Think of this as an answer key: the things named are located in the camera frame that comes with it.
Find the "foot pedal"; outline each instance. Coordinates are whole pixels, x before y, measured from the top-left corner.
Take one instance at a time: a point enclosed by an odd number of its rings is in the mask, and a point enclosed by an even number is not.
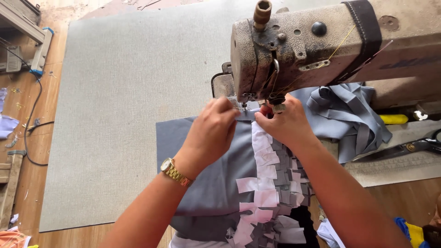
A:
[[[22,49],[20,46],[10,46],[8,49],[20,58],[22,57]],[[11,52],[7,52],[6,72],[18,72],[22,68],[22,61]]]

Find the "forearm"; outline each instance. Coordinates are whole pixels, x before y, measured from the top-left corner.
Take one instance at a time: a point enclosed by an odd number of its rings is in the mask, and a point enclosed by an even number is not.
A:
[[[115,222],[100,248],[156,248],[187,187],[159,173]]]
[[[317,138],[293,150],[297,151],[296,156],[308,175],[317,199],[346,247],[410,247],[378,202]]]

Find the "black knob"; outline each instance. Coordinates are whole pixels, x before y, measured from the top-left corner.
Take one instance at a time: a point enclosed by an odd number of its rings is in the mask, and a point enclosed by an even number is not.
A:
[[[312,24],[311,31],[317,36],[323,36],[326,34],[326,25],[322,22],[314,22],[314,24]]]

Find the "orange fabric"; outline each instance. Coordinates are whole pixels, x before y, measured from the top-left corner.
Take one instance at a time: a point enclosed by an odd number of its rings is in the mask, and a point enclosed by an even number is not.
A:
[[[0,248],[27,248],[30,236],[19,232],[18,228],[11,228],[0,232]]]

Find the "hand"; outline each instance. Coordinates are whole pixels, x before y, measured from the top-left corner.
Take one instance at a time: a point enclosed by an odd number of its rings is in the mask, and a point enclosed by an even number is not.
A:
[[[262,106],[260,112],[255,113],[256,122],[265,132],[288,146],[295,154],[299,148],[316,143],[318,139],[306,119],[302,103],[290,94],[286,94],[283,104],[286,105],[286,110],[274,115],[272,119],[266,117],[266,114],[273,113],[272,106]]]
[[[205,167],[224,155],[233,140],[238,115],[240,111],[227,98],[211,99],[193,121],[174,157],[176,169],[194,180]]]

